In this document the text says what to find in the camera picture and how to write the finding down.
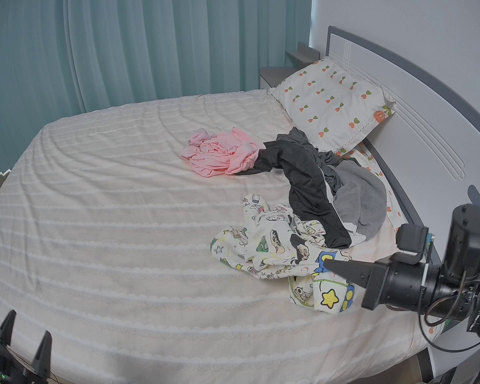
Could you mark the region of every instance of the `curtain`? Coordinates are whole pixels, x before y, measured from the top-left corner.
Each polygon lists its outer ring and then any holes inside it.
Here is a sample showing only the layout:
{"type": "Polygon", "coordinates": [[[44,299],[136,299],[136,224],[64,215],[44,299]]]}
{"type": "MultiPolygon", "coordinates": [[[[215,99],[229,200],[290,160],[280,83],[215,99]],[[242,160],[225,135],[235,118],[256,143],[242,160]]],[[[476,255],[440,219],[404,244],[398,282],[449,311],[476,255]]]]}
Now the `curtain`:
{"type": "Polygon", "coordinates": [[[292,66],[311,0],[0,1],[0,167],[48,122],[169,97],[250,90],[292,66]]]}

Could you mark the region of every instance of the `white wall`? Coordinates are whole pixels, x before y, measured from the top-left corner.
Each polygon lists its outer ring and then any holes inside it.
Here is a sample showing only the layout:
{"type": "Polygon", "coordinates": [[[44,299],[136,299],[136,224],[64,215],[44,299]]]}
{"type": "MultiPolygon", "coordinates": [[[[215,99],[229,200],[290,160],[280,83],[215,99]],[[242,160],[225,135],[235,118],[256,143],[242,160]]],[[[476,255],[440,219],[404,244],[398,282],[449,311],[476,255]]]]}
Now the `white wall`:
{"type": "Polygon", "coordinates": [[[334,25],[412,61],[480,111],[480,0],[313,0],[310,45],[334,25]]]}

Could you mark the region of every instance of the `yellow star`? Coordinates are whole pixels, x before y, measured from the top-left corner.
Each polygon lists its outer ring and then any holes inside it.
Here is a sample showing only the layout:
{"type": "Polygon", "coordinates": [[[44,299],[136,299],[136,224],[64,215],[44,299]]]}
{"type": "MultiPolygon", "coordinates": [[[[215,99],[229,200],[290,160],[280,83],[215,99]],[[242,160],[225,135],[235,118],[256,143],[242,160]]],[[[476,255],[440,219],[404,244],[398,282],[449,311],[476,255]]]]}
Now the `yellow star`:
{"type": "Polygon", "coordinates": [[[332,309],[335,304],[337,304],[340,300],[335,294],[334,289],[332,288],[327,293],[322,293],[323,300],[320,304],[326,305],[328,309],[332,309]]]}

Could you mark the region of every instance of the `mattress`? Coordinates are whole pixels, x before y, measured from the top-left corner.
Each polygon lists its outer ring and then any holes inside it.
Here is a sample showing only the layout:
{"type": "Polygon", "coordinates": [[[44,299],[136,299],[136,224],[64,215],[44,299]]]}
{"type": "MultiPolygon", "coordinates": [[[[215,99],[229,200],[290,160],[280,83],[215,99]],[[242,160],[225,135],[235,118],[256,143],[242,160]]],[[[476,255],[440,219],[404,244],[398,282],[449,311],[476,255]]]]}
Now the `mattress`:
{"type": "MultiPolygon", "coordinates": [[[[426,346],[415,314],[365,310],[363,289],[331,316],[293,304],[284,279],[212,257],[213,236],[242,225],[247,193],[288,203],[281,170],[206,179],[181,159],[193,130],[233,126],[270,141],[292,123],[255,90],[109,108],[40,131],[0,190],[0,317],[17,311],[14,350],[31,359],[49,330],[53,372],[77,384],[303,384],[369,376],[426,346]]],[[[362,145],[348,156],[382,176],[362,145]]],[[[405,219],[384,182],[387,219],[354,259],[396,250],[405,219]]]]}

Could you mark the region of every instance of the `cartoon print shirt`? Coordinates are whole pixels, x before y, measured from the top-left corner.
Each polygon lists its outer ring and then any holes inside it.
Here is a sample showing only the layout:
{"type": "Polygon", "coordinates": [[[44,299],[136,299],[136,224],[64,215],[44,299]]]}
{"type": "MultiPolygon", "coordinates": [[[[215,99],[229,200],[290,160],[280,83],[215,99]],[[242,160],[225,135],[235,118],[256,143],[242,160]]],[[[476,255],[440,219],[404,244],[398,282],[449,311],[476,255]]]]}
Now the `cartoon print shirt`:
{"type": "Polygon", "coordinates": [[[212,240],[215,258],[256,278],[288,277],[295,304],[329,313],[352,304],[353,286],[323,266],[327,258],[350,260],[348,251],[325,248],[325,229],[318,220],[302,222],[290,206],[270,208],[255,193],[242,206],[245,227],[223,230],[212,240]]]}

